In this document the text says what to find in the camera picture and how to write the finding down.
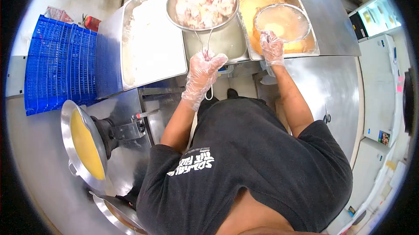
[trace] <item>hand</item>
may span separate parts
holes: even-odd
[[[194,111],[198,111],[205,94],[217,80],[218,70],[228,61],[225,54],[215,57],[214,55],[212,50],[204,48],[191,58],[188,82],[186,90],[182,93],[182,100]]]
[[[261,31],[260,44],[263,55],[265,56],[266,65],[282,65],[284,64],[284,42],[275,36],[272,31]]]

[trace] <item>mesh strainer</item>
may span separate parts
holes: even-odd
[[[306,14],[290,4],[276,3],[259,10],[254,18],[254,27],[259,32],[270,30],[284,43],[293,43],[307,37],[310,22]]]

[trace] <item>food display case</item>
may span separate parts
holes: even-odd
[[[349,17],[352,21],[354,18],[361,20],[365,28],[362,37],[372,37],[401,26],[401,17],[389,0],[371,0],[351,12]]]

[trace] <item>fire extinguisher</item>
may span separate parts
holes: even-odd
[[[82,17],[83,17],[83,24],[86,28],[92,31],[96,31],[96,32],[98,31],[99,23],[101,22],[100,20],[92,16],[85,17],[84,14],[82,15]]]

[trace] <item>refrigerator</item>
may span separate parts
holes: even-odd
[[[358,40],[401,26],[401,17],[390,0],[370,0],[349,13],[349,19]]]
[[[393,38],[380,35],[359,43],[364,83],[364,136],[389,148],[402,119],[403,78]]]

